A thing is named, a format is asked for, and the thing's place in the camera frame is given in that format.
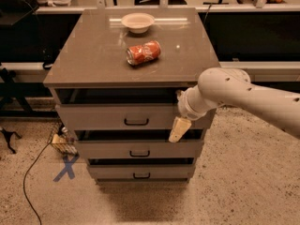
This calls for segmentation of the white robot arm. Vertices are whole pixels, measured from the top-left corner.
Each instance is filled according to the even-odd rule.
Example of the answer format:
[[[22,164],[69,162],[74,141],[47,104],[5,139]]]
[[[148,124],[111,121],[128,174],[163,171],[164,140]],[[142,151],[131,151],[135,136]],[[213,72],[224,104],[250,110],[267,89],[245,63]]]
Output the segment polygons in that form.
[[[192,121],[223,105],[243,109],[300,138],[300,95],[255,85],[242,69],[209,68],[199,76],[194,87],[179,91],[177,99],[180,116],[174,118],[171,143],[177,143],[185,135]]]

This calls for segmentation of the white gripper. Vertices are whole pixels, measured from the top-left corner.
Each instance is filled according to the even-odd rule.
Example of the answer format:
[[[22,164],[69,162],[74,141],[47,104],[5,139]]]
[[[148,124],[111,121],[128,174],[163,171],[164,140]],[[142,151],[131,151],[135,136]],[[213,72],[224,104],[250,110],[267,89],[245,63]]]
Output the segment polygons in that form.
[[[177,97],[178,111],[182,117],[176,116],[174,118],[169,136],[170,143],[177,143],[190,129],[191,121],[196,121],[200,118],[200,114],[196,112],[189,103],[189,100],[194,95],[193,89],[187,89],[186,91],[176,90],[175,94]]]

